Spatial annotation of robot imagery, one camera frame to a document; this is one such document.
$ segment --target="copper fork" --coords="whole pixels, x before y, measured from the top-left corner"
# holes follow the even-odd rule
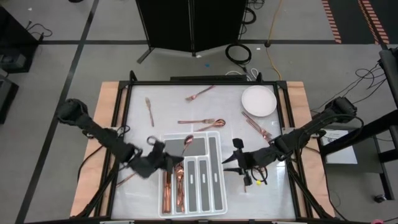
[[[262,135],[262,137],[263,137],[265,140],[269,141],[269,140],[271,139],[271,137],[272,137],[272,134],[271,134],[271,133],[269,133],[268,131],[266,131],[264,128],[260,127],[260,126],[259,126],[253,119],[251,119],[251,118],[249,117],[249,115],[246,114],[244,111],[242,111],[242,114],[243,114],[243,116],[245,116],[245,117],[247,118],[246,121],[247,121],[256,131],[258,131],[258,132]]]
[[[192,100],[196,99],[196,98],[197,98],[199,95],[201,95],[202,93],[204,93],[204,92],[206,92],[206,91],[209,91],[209,90],[211,90],[211,89],[214,88],[214,87],[215,87],[215,85],[212,85],[212,86],[210,86],[209,88],[207,88],[207,89],[205,89],[205,90],[202,90],[202,91],[200,91],[199,93],[197,93],[197,94],[195,94],[195,95],[192,95],[192,96],[190,96],[190,97],[187,97],[185,100],[191,102]]]
[[[193,124],[193,123],[203,123],[203,124],[213,124],[215,119],[203,119],[201,121],[178,121],[178,124]]]

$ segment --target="copper spoon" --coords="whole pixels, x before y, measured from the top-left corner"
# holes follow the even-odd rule
[[[207,127],[205,127],[205,128],[201,128],[201,129],[199,129],[199,130],[197,130],[197,131],[205,131],[205,130],[207,130],[207,129],[209,129],[209,128],[212,128],[212,127],[214,127],[214,128],[222,128],[223,126],[225,126],[225,124],[226,124],[225,120],[223,120],[223,119],[218,119],[218,120],[216,120],[216,122],[214,122],[212,125],[207,126]]]
[[[209,88],[207,88],[207,89],[205,89],[205,90],[202,90],[202,91],[200,91],[199,93],[197,93],[197,94],[195,94],[195,95],[193,95],[193,96],[187,97],[185,100],[191,102],[192,100],[196,99],[196,98],[197,98],[199,95],[201,95],[202,93],[204,93],[204,92],[206,92],[206,91],[209,91],[209,90],[211,90],[211,89],[214,88],[214,87],[215,87],[215,85],[212,85],[212,86],[210,86]]]
[[[193,123],[203,123],[203,124],[213,124],[214,119],[203,119],[201,121],[177,121],[178,124],[193,124]]]
[[[192,144],[193,142],[193,135],[188,135],[185,139],[184,139],[184,150],[182,151],[182,155],[184,155],[185,150],[188,148],[189,145]]]

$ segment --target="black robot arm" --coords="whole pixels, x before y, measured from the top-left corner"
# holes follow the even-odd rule
[[[106,128],[96,124],[87,113],[87,106],[76,99],[68,99],[57,111],[57,118],[63,124],[78,126],[92,134],[100,144],[109,149],[119,162],[127,162],[128,166],[143,178],[148,178],[157,169],[172,172],[172,168],[183,157],[171,156],[163,152],[165,144],[160,141],[151,143],[152,151],[142,157],[142,149],[131,143],[125,143]]]
[[[234,146],[238,148],[234,151],[233,155],[225,160],[223,163],[238,160],[240,175],[245,175],[245,185],[250,185],[251,180],[248,176],[247,170],[255,167],[266,167],[275,160],[284,161],[291,158],[295,151],[301,150],[305,147],[315,134],[331,123],[347,123],[356,117],[356,107],[351,104],[346,98],[336,98],[325,106],[322,113],[313,117],[312,121],[305,126],[295,129],[288,134],[283,134],[276,137],[270,142],[269,147],[265,147],[253,152],[242,152],[243,142],[240,139],[234,139]],[[306,188],[305,184],[301,181],[298,173],[295,171],[292,163],[287,164],[287,171],[294,179],[297,185],[302,190],[304,196],[311,203],[311,206],[318,213],[320,218],[332,218],[322,206],[315,200],[311,192]]]

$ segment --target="table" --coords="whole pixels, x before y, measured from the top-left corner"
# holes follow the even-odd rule
[[[95,115],[93,117],[94,120],[101,126],[111,126],[118,86],[119,82],[104,82],[102,84]],[[287,86],[295,125],[296,127],[301,127],[311,120],[304,85],[302,82],[287,82]],[[281,90],[279,91],[279,95],[281,97],[280,102],[284,119],[287,119],[286,105],[284,103],[284,96]],[[121,115],[123,113],[125,96],[126,91],[124,91],[122,95],[122,102],[119,110],[120,116],[117,122],[118,125],[121,125]],[[99,144],[96,140],[89,140],[85,157],[90,155],[96,148],[98,148],[98,146]],[[308,146],[316,149],[318,147],[316,140],[311,140]],[[82,169],[80,181],[76,188],[76,195],[72,205],[71,216],[80,213],[98,189],[104,157],[105,150],[100,151],[89,161],[87,161]],[[302,154],[302,160],[308,189],[314,195],[319,204],[325,209],[325,211],[330,215],[334,215],[333,207],[329,201],[325,172],[323,170],[323,164],[320,155],[313,151],[304,150]],[[298,190],[297,195],[301,216],[305,217],[306,212],[301,191]],[[105,215],[107,207],[106,204],[108,200],[109,189],[104,195],[103,206],[101,207],[100,215]]]

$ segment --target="cable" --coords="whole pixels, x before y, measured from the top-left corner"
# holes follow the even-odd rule
[[[325,180],[326,180],[326,189],[328,190],[328,192],[330,192],[330,190],[329,190],[329,183],[328,183],[328,176],[327,176],[327,174],[326,174],[326,172],[325,172]],[[337,210],[337,208],[335,207],[335,205],[331,202],[331,200],[330,200],[330,195],[329,195],[329,202],[330,202],[330,205],[333,207],[333,209],[335,210],[335,212],[344,220],[344,221],[347,221],[348,222],[348,219],[346,218],[346,217],[344,217],[344,215],[342,215],[338,210]]]
[[[366,100],[366,99],[368,99],[369,97],[371,97],[371,96],[373,95],[373,93],[375,93],[375,92],[380,88],[380,86],[383,85],[383,83],[384,83],[386,80],[387,80],[387,79],[383,80],[383,81],[380,83],[380,85],[379,85],[376,89],[374,89],[373,92],[372,92],[371,94],[369,94],[367,97],[365,97],[365,98],[363,98],[363,99],[361,99],[361,100],[355,101],[353,104],[359,103],[359,102],[361,102],[361,101],[363,101],[363,100]]]
[[[268,47],[271,46],[270,41],[271,41],[271,37],[272,37],[272,31],[274,31],[275,19],[276,19],[277,15],[278,15],[278,12],[280,11],[280,7],[282,6],[282,2],[283,2],[283,0],[279,0],[278,8],[276,9],[276,11],[275,11],[275,13],[274,13],[274,17],[272,18],[271,28],[270,28],[270,30],[269,30],[268,39],[267,39],[267,42],[265,43],[268,59],[269,59],[271,65],[272,65],[272,68],[273,68],[273,69],[275,70],[275,72],[278,74],[279,80],[282,80],[282,74],[280,74],[279,70],[278,70],[278,69],[276,68],[276,66],[274,65],[274,62],[273,62],[272,59],[271,59],[271,55],[270,55],[269,52],[268,52]]]
[[[240,73],[238,71],[229,71],[225,75],[229,75],[231,73],[237,73],[238,75],[243,75],[242,73]],[[259,71],[256,68],[252,68],[252,69],[250,69],[250,73],[254,77],[254,80],[256,80],[257,76],[259,75]],[[246,78],[248,81],[252,81],[249,74],[246,74]]]
[[[356,87],[356,85],[358,85],[358,83],[359,83],[362,79],[366,78],[366,77],[367,77],[368,75],[370,75],[370,74],[372,75],[372,74],[373,74],[372,72],[378,70],[378,69],[374,70],[374,69],[377,67],[377,65],[379,65],[379,64],[377,63],[377,64],[376,64],[372,69],[370,69],[370,70],[367,70],[367,69],[365,69],[365,68],[359,68],[359,69],[357,69],[357,70],[355,71],[355,75],[359,77],[357,80],[355,80],[355,81],[353,81],[352,83],[350,83],[346,88],[344,88],[344,89],[341,90],[340,92],[336,93],[336,94],[335,94],[334,96],[332,96],[329,100],[326,100],[326,102],[324,102],[324,103],[323,103],[322,105],[320,105],[319,107],[317,107],[317,108],[312,108],[311,111],[317,113],[316,110],[319,110],[323,105],[329,103],[329,101],[331,101],[332,99],[334,99],[334,98],[335,98],[336,96],[338,96],[340,93],[344,92],[344,91],[345,91],[346,89],[348,89],[352,84],[356,83],[355,86],[354,86],[354,87]],[[358,75],[358,71],[360,71],[360,70],[367,70],[368,73],[367,73],[366,75],[364,75],[364,76],[360,76],[360,75]],[[353,88],[349,89],[349,90],[344,94],[344,96],[347,95],[352,89],[353,89]]]
[[[378,84],[380,84],[380,83],[382,83],[382,82],[384,82],[384,81],[386,81],[385,79],[384,80],[381,80],[381,81],[379,81],[378,83],[376,83],[376,84],[372,84],[372,85],[370,85],[368,88],[367,88],[367,90],[368,89],[370,89],[370,88],[373,88],[373,87],[375,87],[375,86],[377,86]]]
[[[396,219],[398,219],[398,217],[390,218],[389,220],[384,220],[383,222],[389,222],[389,221],[393,221],[393,220],[396,220]]]
[[[102,149],[104,146],[100,146],[100,147],[98,147],[94,152],[92,152],[89,156],[87,156],[87,158],[85,159],[85,160],[83,160],[83,162],[80,164],[80,167],[79,167],[79,170],[78,170],[78,172],[77,172],[77,182],[79,182],[79,178],[80,178],[80,172],[81,172],[81,169],[83,168],[83,166],[85,165],[85,163],[87,162],[87,160],[89,159],[89,158],[91,158],[92,156],[94,156],[98,151],[100,151],[100,149]]]
[[[266,3],[266,0],[251,0],[248,2],[248,4],[252,4],[254,9],[261,9],[264,4]]]
[[[130,131],[130,126],[127,126],[124,128],[123,132],[121,134],[118,135],[118,138],[120,138],[123,134],[126,134]],[[83,160],[83,162],[80,164],[79,170],[77,172],[77,182],[79,182],[79,178],[80,178],[80,172],[81,169],[83,168],[83,166],[85,165],[85,163],[88,161],[89,158],[93,157],[97,152],[99,152],[104,146],[101,145],[100,147],[98,147],[94,152],[92,152],[89,156],[87,156],[86,159]]]
[[[230,50],[230,48],[231,47],[242,47],[244,50],[246,50],[247,52],[248,52],[248,57],[247,57],[247,59],[244,59],[244,60],[236,60],[236,59],[233,59],[232,57],[231,57],[231,55],[229,54],[229,50]],[[250,61],[251,61],[251,51],[250,51],[250,49],[248,48],[248,47],[246,47],[245,45],[243,45],[243,44],[230,44],[230,45],[228,45],[227,46],[227,48],[225,49],[225,55],[226,55],[226,57],[230,60],[230,61],[232,61],[233,63],[235,63],[237,66],[239,66],[239,67],[241,67],[242,68],[242,70],[244,71],[244,72],[248,72],[248,70],[246,69],[246,66],[245,65],[247,65]]]
[[[318,153],[318,154],[321,154],[318,150],[316,150],[316,149],[314,149],[314,148],[311,148],[311,147],[308,147],[308,146],[304,146],[304,147],[306,147],[307,149],[309,149],[309,150],[311,150],[311,151],[314,151],[314,152],[316,152],[316,153]]]
[[[43,29],[45,29],[46,31],[50,32],[50,34],[47,34],[47,35],[45,35],[45,34],[43,33],[43,37],[51,37],[51,36],[52,36],[52,31],[51,31],[50,29],[48,29],[48,28],[45,28],[42,24],[36,23],[36,24],[33,24],[32,26],[29,27],[30,23],[32,23],[32,22],[29,21],[29,24],[28,24],[27,27],[26,27],[26,30],[27,30],[27,31],[30,31],[30,30],[31,30],[33,27],[35,27],[35,26],[41,26],[41,27],[43,27]],[[39,32],[31,32],[30,34],[39,34],[39,35],[42,35],[42,34],[39,33]]]
[[[262,180],[259,180],[259,179],[257,179],[257,178],[254,176],[253,170],[256,170],[256,171],[261,175]],[[260,168],[260,167],[253,167],[252,169],[250,169],[250,173],[251,173],[251,176],[253,177],[253,179],[254,179],[255,181],[260,181],[260,182],[264,183],[265,185],[268,184],[268,183],[267,183],[268,170],[267,170],[266,167],[261,167],[261,168]]]
[[[245,10],[246,10],[246,13],[250,12],[250,14],[252,14],[253,18],[250,21],[243,20],[242,24],[249,25],[249,24],[255,23],[255,21],[257,20],[257,16],[256,16],[256,13],[253,11],[253,9],[246,7]]]

